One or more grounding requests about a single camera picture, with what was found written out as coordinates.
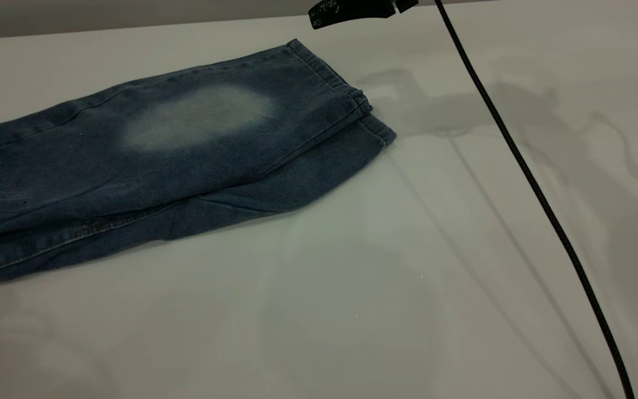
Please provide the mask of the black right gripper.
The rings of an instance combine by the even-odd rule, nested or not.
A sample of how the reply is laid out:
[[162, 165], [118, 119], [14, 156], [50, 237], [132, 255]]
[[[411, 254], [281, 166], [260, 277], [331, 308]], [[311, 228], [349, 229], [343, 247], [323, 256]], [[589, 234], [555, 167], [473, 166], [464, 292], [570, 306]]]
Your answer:
[[[397, 0], [397, 10], [404, 13], [418, 5], [419, 0]], [[308, 16], [313, 29], [321, 29], [345, 21], [367, 18], [389, 18], [397, 12], [392, 1], [321, 1]]]

